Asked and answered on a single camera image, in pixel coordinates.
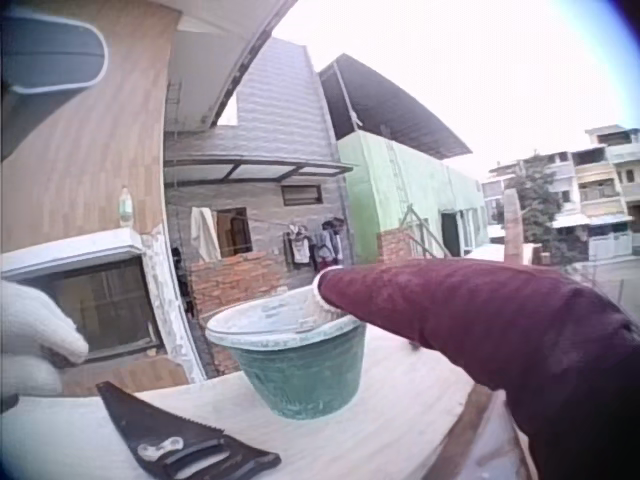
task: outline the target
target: sky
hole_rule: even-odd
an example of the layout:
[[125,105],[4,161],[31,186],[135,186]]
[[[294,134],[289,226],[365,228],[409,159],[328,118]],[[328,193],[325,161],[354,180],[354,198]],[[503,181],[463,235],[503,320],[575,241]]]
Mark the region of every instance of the sky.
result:
[[348,53],[497,162],[586,146],[585,129],[640,127],[640,48],[606,0],[298,0],[274,36],[320,70]]

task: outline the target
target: green building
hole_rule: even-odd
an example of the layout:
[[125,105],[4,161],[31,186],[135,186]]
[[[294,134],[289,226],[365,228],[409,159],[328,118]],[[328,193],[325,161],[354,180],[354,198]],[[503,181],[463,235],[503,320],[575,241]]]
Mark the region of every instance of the green building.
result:
[[[340,159],[354,166],[346,185],[357,263],[422,256],[407,231],[435,256],[488,243],[480,183],[442,163],[471,150],[440,119],[348,55],[320,79]],[[400,229],[410,206],[423,223],[410,215]]]

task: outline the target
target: building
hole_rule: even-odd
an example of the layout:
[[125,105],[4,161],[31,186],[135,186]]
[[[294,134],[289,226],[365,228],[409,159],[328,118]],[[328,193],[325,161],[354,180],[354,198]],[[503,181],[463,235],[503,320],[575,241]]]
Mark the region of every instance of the building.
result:
[[[180,79],[171,79],[170,89]],[[304,225],[313,237],[323,222],[347,217],[343,175],[352,167],[340,163],[320,79],[303,46],[269,39],[214,128],[185,130],[197,124],[197,103],[190,112],[177,94],[167,101],[179,112],[167,113],[165,133],[169,237],[181,251],[195,307],[188,317],[206,359],[202,327],[211,313],[311,284],[312,263],[287,258],[289,226]],[[194,207],[216,212],[220,261],[203,261],[190,242]],[[212,348],[217,373],[236,368],[223,349]]]
[[640,254],[640,130],[620,125],[587,130],[592,143],[606,145],[607,159],[615,167],[622,201],[631,217],[633,251]]
[[[50,293],[88,339],[89,361],[64,370],[65,394],[102,380],[130,391],[201,381],[167,227],[167,85],[180,78],[183,130],[208,130],[294,2],[23,3],[93,25],[108,65],[2,163],[3,276]],[[120,228],[123,186],[131,228]]]
[[422,256],[404,228],[412,206],[428,225],[408,227],[430,251],[462,256],[488,242],[480,183],[441,160],[470,153],[433,113],[388,79],[341,55],[320,72],[346,175],[357,263]]
[[[633,144],[616,143],[624,139],[631,141],[637,138],[637,133],[632,135],[633,131],[620,129],[627,132],[622,139],[614,127],[589,130],[587,134],[592,142],[596,142],[591,147],[542,155],[548,161],[546,168],[555,173],[551,189],[558,192],[563,202],[562,211],[556,216],[553,227],[560,237],[588,237],[588,258],[591,260],[624,257],[632,253],[629,225],[632,217],[627,213],[628,203],[622,180],[635,180],[635,166],[633,160],[621,160],[628,158],[627,150]],[[606,141],[612,142],[612,145],[597,143]],[[617,161],[619,166],[616,166],[616,158],[620,159]],[[502,193],[509,179],[524,166],[526,160],[498,166],[490,171],[490,177],[483,182],[489,212],[489,235],[493,242],[500,242],[504,237],[504,231],[495,216]],[[633,187],[631,182],[627,187],[631,205],[634,203]],[[572,245],[575,248],[580,242],[572,242]]]

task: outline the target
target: tree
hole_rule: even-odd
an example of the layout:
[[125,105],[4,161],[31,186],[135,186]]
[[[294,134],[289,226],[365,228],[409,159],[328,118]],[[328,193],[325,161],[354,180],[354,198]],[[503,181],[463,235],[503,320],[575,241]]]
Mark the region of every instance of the tree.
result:
[[[515,188],[518,193],[524,241],[541,245],[543,251],[551,254],[552,264],[567,269],[579,259],[579,254],[570,248],[571,242],[560,239],[552,226],[562,210],[562,200],[551,191],[555,172],[549,172],[546,166],[546,157],[534,153],[520,162],[515,176],[506,182],[505,188]],[[497,217],[504,227],[504,207],[500,206]]]

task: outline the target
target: gray tiled wall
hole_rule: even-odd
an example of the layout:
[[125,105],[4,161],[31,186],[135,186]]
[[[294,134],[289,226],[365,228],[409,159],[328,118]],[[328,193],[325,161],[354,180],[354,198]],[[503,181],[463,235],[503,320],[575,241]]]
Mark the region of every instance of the gray tiled wall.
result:
[[238,125],[167,134],[166,155],[337,161],[320,79],[306,48],[271,38],[236,90]]
[[[273,183],[243,183],[209,185],[197,187],[167,188],[167,218],[171,246],[182,250],[185,262],[198,260],[197,251],[191,246],[191,207],[208,207],[212,210],[227,208],[247,209],[253,251],[269,251],[284,261],[283,237],[287,225],[306,225],[313,233],[320,231],[325,220],[342,217],[337,180],[329,179],[321,185],[323,204],[285,207],[280,186]],[[345,262],[349,261],[350,249],[343,242]],[[312,268],[289,269],[287,284],[297,288],[311,283]]]
[[[165,137],[165,155],[208,153],[217,157],[273,160],[339,161],[320,79],[305,47],[270,39],[236,91],[238,125],[209,132]],[[343,217],[347,203],[344,179],[314,179],[322,185],[322,205],[285,207],[275,183],[166,187],[167,217],[172,246],[181,246],[187,261],[197,259],[189,243],[191,207],[213,210],[245,207],[254,251],[277,250],[283,256],[283,232],[299,223],[319,231],[325,220]],[[350,259],[345,232],[345,262]],[[290,269],[289,287],[307,285],[311,268]]]

